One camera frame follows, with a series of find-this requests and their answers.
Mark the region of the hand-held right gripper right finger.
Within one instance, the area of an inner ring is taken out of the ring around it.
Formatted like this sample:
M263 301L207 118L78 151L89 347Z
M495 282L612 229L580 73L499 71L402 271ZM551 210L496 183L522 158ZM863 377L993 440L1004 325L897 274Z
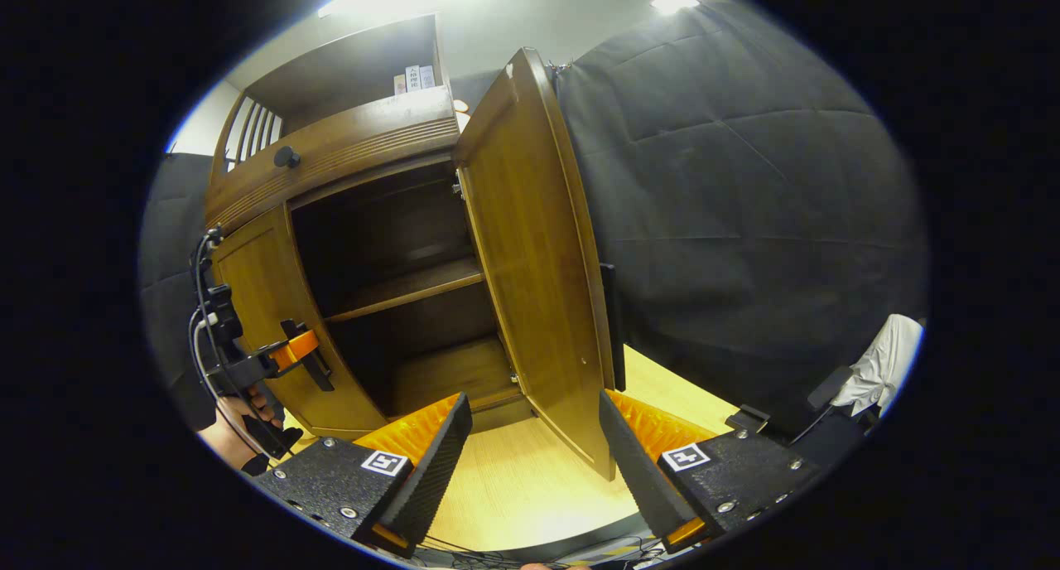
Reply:
M640 516L670 554L756 524L822 475L810 457L765 437L768 415L750 407L713 432L602 389L599 420Z

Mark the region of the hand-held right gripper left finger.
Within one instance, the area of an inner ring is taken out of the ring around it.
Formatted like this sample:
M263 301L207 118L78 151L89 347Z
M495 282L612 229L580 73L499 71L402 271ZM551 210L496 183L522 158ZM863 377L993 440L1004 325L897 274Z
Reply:
M279 505L398 558L423 544L472 430L459 392L347 442L319 438L254 478Z

